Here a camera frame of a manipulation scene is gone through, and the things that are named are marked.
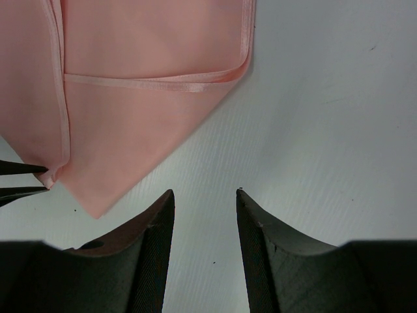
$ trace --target black metal tweezers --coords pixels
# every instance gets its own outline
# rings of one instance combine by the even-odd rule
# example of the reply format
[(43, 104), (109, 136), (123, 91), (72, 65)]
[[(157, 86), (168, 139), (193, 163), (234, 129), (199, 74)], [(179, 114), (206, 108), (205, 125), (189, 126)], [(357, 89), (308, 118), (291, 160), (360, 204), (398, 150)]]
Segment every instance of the black metal tweezers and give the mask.
[[(45, 173), (48, 169), (43, 166), (21, 164), (0, 160), (0, 175), (17, 175), (28, 173)], [(0, 207), (32, 194), (48, 191), (47, 188), (37, 187), (11, 187), (0, 188)]]

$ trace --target white backdrop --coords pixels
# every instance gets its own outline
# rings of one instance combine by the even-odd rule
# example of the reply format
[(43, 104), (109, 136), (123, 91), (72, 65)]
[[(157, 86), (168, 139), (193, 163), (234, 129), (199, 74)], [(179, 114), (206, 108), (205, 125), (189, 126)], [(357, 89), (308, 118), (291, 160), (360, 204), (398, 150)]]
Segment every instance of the white backdrop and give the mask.
[[(258, 0), (247, 76), (164, 163), (100, 220), (61, 185), (15, 201), (0, 239), (79, 247), (172, 188), (164, 312), (185, 313), (249, 312), (238, 187), (334, 245), (417, 238), (416, 16), (415, 0)], [(19, 161), (4, 141), (0, 159)], [(0, 180), (18, 185), (39, 183)]]

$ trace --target pink cloth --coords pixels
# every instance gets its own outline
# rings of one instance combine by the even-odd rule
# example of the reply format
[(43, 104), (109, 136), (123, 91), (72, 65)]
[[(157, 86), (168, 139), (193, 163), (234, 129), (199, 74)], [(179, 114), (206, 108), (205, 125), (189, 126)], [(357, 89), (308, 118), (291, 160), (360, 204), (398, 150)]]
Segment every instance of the pink cloth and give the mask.
[(98, 218), (245, 73), (255, 0), (0, 1), (0, 131)]

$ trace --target white table surface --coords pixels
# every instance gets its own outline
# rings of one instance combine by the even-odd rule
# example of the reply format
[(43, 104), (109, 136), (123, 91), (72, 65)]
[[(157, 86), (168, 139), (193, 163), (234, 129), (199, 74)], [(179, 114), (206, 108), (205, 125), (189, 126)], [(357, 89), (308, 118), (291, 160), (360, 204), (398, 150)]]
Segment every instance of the white table surface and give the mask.
[[(415, 0), (258, 0), (251, 69), (165, 162), (99, 220), (61, 185), (2, 207), (0, 239), (79, 247), (172, 188), (164, 312), (186, 313), (249, 312), (238, 187), (333, 245), (417, 238), (416, 16)], [(0, 159), (20, 161), (3, 140)], [(39, 182), (0, 179), (19, 185)]]

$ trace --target pink fabric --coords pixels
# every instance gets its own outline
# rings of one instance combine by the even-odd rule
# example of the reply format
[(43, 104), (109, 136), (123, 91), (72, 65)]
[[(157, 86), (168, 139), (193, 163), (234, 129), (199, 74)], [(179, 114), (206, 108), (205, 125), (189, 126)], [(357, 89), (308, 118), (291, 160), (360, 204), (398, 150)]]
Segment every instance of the pink fabric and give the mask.
[(98, 218), (243, 76), (254, 2), (0, 2), (1, 135)]

